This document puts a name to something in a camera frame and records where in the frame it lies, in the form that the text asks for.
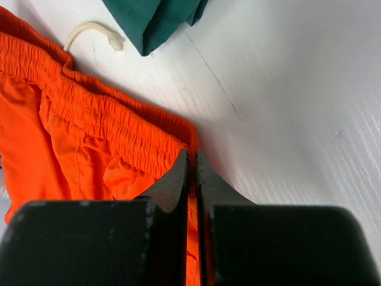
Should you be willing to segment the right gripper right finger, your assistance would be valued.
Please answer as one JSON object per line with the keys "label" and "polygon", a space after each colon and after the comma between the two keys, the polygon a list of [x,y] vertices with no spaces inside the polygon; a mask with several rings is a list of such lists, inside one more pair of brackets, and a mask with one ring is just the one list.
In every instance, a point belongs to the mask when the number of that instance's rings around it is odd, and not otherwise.
{"label": "right gripper right finger", "polygon": [[358,220],[336,206],[255,204],[196,157],[202,285],[379,285]]}

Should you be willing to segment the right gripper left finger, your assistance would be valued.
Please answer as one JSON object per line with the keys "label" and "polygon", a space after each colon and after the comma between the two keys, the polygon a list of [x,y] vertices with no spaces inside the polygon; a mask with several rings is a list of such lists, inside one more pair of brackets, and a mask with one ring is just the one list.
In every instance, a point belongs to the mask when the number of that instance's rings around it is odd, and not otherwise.
{"label": "right gripper left finger", "polygon": [[130,201],[32,201],[1,241],[2,285],[185,285],[188,156]]}

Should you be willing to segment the orange shorts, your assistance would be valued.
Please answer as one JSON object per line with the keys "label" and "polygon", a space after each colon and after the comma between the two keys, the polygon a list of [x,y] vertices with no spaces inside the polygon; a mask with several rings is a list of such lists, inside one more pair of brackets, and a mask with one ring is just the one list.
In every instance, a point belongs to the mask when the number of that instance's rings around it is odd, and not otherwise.
{"label": "orange shorts", "polygon": [[196,155],[187,120],[73,67],[56,43],[1,9],[1,158],[11,205],[130,201],[188,156],[186,283],[201,284]]}

